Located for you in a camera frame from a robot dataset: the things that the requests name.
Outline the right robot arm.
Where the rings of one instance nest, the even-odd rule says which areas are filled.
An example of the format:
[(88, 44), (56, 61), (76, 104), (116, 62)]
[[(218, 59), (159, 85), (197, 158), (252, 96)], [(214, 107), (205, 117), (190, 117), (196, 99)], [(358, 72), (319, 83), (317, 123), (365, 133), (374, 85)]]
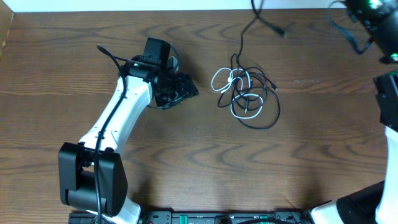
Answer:
[[(334, 21), (330, 24), (361, 55), (376, 44), (383, 64), (397, 63), (397, 0), (344, 0), (353, 21), (360, 22), (369, 34), (361, 49), (354, 35)], [(314, 207), (309, 211), (311, 223), (397, 223), (397, 71), (373, 79), (380, 109), (380, 122), (387, 139), (385, 179), (353, 194)]]

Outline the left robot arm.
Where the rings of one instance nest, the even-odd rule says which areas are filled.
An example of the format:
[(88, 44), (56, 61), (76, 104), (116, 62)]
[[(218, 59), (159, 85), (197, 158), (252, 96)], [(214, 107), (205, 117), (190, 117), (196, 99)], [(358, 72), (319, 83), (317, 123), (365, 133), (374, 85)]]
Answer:
[(60, 200), (76, 209), (69, 223), (139, 223), (142, 208), (127, 195), (122, 156), (133, 127), (146, 107), (167, 110), (198, 95), (191, 76), (180, 72), (180, 57), (170, 43), (149, 37), (143, 54), (131, 59), (113, 55), (116, 89), (93, 127), (58, 153)]

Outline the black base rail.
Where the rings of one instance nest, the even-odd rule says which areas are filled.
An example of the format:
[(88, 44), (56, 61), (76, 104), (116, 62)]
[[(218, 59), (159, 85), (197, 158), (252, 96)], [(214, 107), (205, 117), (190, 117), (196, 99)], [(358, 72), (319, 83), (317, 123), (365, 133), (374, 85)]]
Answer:
[(142, 212), (132, 218), (106, 218), (103, 223), (132, 223), (132, 224), (222, 224), (222, 223), (299, 223), (311, 224), (312, 219), (303, 212), (289, 212), (278, 210), (265, 213), (205, 213), (205, 212), (171, 212), (149, 211)]

